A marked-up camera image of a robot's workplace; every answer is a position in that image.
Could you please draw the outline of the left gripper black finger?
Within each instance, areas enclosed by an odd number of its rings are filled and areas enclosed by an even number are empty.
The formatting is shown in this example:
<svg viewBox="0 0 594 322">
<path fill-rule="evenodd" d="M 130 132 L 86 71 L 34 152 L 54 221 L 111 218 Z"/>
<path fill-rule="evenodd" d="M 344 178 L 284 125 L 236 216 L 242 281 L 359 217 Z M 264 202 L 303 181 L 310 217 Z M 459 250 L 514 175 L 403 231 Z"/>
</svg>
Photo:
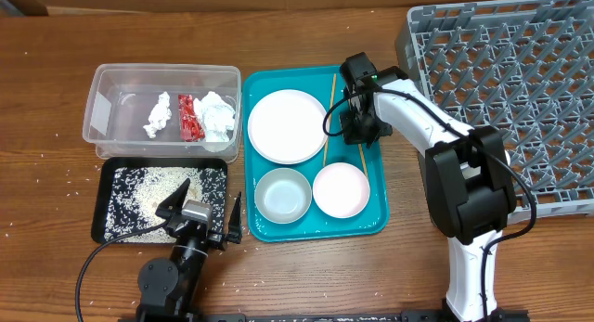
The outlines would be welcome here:
<svg viewBox="0 0 594 322">
<path fill-rule="evenodd" d="M 235 203 L 227 224 L 226 241 L 234 244 L 240 244 L 242 241 L 241 196 L 242 194 L 239 193 L 235 198 Z"/>
<path fill-rule="evenodd" d="M 176 191 L 158 205 L 155 214 L 160 218 L 171 218 L 181 213 L 189 185 L 190 179 L 187 178 Z"/>
</svg>

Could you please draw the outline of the grey bowl of rice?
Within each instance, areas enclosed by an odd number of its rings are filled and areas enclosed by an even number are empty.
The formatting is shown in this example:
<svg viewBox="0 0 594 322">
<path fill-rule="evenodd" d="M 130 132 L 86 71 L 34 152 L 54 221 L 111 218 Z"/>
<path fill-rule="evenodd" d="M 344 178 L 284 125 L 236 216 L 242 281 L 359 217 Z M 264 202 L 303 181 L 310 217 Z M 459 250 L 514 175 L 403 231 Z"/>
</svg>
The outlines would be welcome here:
<svg viewBox="0 0 594 322">
<path fill-rule="evenodd" d="M 291 168 L 277 168 L 257 183 L 255 206 L 268 221 L 286 225 L 300 220 L 312 202 L 312 188 L 305 176 Z"/>
</svg>

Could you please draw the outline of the white shallow bowl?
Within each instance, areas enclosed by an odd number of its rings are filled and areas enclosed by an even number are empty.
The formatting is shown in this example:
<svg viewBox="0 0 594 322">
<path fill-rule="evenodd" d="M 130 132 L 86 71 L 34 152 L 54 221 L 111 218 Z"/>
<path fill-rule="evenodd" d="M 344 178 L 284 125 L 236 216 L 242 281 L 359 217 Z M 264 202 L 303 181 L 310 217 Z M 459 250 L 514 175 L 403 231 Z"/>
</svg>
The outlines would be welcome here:
<svg viewBox="0 0 594 322">
<path fill-rule="evenodd" d="M 370 198 L 368 179 L 361 170 L 346 162 L 325 166 L 316 175 L 312 191 L 318 208 L 339 219 L 361 213 Z"/>
</svg>

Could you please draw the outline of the red snack wrapper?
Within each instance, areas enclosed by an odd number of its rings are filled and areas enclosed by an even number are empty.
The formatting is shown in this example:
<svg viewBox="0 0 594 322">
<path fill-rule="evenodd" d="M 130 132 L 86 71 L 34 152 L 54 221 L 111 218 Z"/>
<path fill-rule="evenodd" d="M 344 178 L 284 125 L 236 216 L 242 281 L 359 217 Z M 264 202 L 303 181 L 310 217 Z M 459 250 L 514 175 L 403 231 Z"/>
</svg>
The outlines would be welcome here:
<svg viewBox="0 0 594 322">
<path fill-rule="evenodd" d="M 203 128 L 194 110 L 192 95 L 181 94 L 178 96 L 180 137 L 186 142 L 200 141 L 205 137 Z"/>
</svg>

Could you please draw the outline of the small white napkin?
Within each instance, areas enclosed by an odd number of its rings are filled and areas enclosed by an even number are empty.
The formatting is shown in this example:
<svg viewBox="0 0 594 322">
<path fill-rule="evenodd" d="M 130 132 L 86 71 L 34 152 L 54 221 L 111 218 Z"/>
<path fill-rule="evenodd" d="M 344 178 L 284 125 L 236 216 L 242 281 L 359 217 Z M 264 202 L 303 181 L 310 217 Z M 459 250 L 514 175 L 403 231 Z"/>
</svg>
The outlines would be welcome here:
<svg viewBox="0 0 594 322">
<path fill-rule="evenodd" d="M 166 127 L 171 117 L 170 95 L 167 92 L 163 92 L 159 95 L 157 104 L 148 116 L 148 124 L 143 126 L 148 137 L 155 138 L 156 134 Z"/>
</svg>

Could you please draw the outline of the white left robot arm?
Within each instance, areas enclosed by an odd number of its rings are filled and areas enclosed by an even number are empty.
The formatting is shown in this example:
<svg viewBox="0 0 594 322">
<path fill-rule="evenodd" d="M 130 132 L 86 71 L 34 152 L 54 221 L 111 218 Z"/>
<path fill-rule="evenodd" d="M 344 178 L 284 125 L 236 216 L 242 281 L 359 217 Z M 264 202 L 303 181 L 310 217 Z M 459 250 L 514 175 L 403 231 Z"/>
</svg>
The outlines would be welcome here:
<svg viewBox="0 0 594 322">
<path fill-rule="evenodd" d="M 187 198 L 189 185 L 185 180 L 157 207 L 156 215 L 175 243 L 168 258 L 152 259 L 141 268 L 136 321 L 201 321 L 202 314 L 192 303 L 209 251 L 241 243 L 241 197 L 235 199 L 224 233 L 213 228 L 210 205 Z"/>
</svg>

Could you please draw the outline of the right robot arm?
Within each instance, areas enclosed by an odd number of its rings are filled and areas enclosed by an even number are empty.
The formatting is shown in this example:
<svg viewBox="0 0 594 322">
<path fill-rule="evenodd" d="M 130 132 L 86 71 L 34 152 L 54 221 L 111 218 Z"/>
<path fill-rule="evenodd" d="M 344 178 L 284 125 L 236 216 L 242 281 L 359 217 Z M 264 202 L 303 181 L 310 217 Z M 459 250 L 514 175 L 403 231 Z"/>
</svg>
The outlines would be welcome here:
<svg viewBox="0 0 594 322">
<path fill-rule="evenodd" d="M 370 62 L 345 62 L 340 74 L 349 104 L 341 117 L 345 142 L 369 145 L 396 129 L 424 160 L 429 213 L 448 241 L 449 317 L 496 317 L 497 245 L 516 208 L 507 152 L 497 130 L 474 129 L 450 117 L 397 67 L 377 71 Z"/>
</svg>

